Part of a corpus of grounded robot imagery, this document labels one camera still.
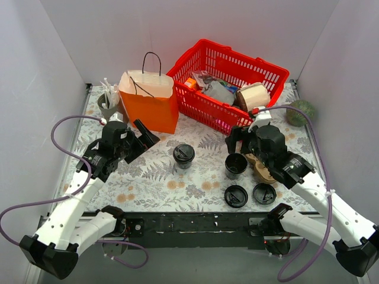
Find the black paper coffee cup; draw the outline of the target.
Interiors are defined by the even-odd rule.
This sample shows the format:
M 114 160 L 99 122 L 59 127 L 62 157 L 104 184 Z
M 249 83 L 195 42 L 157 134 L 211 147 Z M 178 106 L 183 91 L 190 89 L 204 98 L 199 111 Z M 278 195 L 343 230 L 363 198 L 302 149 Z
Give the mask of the black paper coffee cup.
M 226 176 L 229 179 L 238 179 L 248 167 L 248 161 L 243 154 L 232 153 L 225 160 Z

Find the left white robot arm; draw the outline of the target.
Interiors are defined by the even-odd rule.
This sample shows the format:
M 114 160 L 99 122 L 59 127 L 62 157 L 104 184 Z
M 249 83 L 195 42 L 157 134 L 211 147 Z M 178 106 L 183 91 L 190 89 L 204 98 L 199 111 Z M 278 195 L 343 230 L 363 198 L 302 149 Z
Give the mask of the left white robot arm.
M 159 142 L 140 120 L 134 124 L 140 136 L 122 121 L 109 121 L 103 126 L 101 137 L 87 147 L 64 200 L 34 235 L 25 235 L 20 241 L 19 247 L 30 263 L 64 279 L 75 268 L 79 256 L 99 239 L 130 232 L 132 225 L 124 218 L 123 210 L 114 206 L 106 206 L 86 224 L 76 225 L 119 162 L 130 164 Z

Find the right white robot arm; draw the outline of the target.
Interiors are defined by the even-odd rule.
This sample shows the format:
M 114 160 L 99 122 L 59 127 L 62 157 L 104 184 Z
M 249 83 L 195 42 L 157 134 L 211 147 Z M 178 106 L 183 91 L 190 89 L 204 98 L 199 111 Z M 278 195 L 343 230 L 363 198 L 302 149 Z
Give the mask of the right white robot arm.
M 256 157 L 277 182 L 306 200 L 327 221 L 323 224 L 280 203 L 259 223 L 259 231 L 297 234 L 334 254 L 350 274 L 363 277 L 378 260 L 378 226 L 327 189 L 316 169 L 288 150 L 277 127 L 234 126 L 226 138 L 229 153 L 235 152 L 238 141 L 242 142 L 241 153 Z

